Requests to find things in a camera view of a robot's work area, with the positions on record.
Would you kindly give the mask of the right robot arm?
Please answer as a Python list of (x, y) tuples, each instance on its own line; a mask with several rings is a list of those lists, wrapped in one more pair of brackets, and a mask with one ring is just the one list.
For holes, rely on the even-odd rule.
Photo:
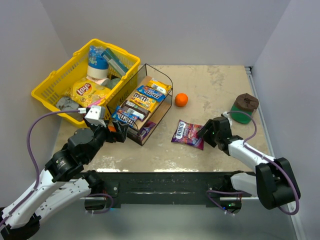
[(228, 177), (233, 194), (256, 196), (268, 210), (278, 208), (291, 216), (299, 212), (301, 193), (286, 158), (269, 156), (249, 145), (247, 139), (234, 135), (229, 119), (223, 115), (208, 120), (197, 136), (253, 170), (253, 175), (238, 171)]

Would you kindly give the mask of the yellow M&M's bag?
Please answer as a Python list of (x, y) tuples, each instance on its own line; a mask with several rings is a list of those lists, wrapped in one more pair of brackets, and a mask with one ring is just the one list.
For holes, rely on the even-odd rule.
[(132, 97), (129, 99), (130, 102), (138, 105), (139, 107), (149, 111), (153, 112), (159, 105), (159, 103), (154, 100), (153, 98), (150, 98), (138, 91), (136, 91)]

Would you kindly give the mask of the blue M&M's bag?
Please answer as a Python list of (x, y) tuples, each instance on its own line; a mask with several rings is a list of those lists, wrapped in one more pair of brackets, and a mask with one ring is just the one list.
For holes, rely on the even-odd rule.
[(139, 88), (137, 88), (137, 91), (157, 102), (161, 102), (166, 98), (165, 94), (146, 85), (141, 85)]
[(125, 111), (120, 106), (116, 107), (115, 112), (111, 117), (117, 121), (128, 124), (130, 127), (133, 127), (136, 120), (139, 118), (138, 116)]

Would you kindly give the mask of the purple Fox's candy bag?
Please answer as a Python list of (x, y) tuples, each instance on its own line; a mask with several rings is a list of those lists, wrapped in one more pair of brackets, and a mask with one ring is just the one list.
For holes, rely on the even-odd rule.
[(143, 141), (144, 138), (150, 133), (150, 131), (156, 126), (156, 123), (148, 121), (144, 126), (139, 130), (133, 128), (128, 129), (128, 134), (138, 141)]

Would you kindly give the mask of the brown chocolate bag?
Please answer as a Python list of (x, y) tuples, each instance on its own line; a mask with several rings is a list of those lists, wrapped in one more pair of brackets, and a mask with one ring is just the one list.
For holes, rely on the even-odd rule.
[(128, 113), (133, 114), (138, 117), (139, 120), (144, 121), (149, 116), (149, 111), (138, 106), (137, 104), (125, 100), (121, 107)]

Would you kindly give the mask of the small yellow snack bar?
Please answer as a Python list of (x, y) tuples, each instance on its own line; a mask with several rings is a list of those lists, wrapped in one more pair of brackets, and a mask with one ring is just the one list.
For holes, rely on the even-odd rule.
[(171, 85), (158, 81), (155, 78), (151, 78), (151, 80), (147, 83), (147, 86), (164, 95), (167, 95), (168, 92), (172, 89)]

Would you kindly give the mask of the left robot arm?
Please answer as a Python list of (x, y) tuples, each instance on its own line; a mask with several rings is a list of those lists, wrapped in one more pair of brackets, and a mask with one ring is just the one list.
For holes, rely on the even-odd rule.
[(104, 143), (123, 143), (128, 125), (113, 120), (104, 125), (88, 123), (77, 129), (61, 150), (45, 164), (35, 184), (11, 205), (1, 209), (0, 231), (5, 240), (28, 240), (40, 229), (40, 225), (56, 212), (80, 198), (104, 197), (109, 205), (113, 198), (106, 193), (105, 183), (99, 174), (83, 172)]

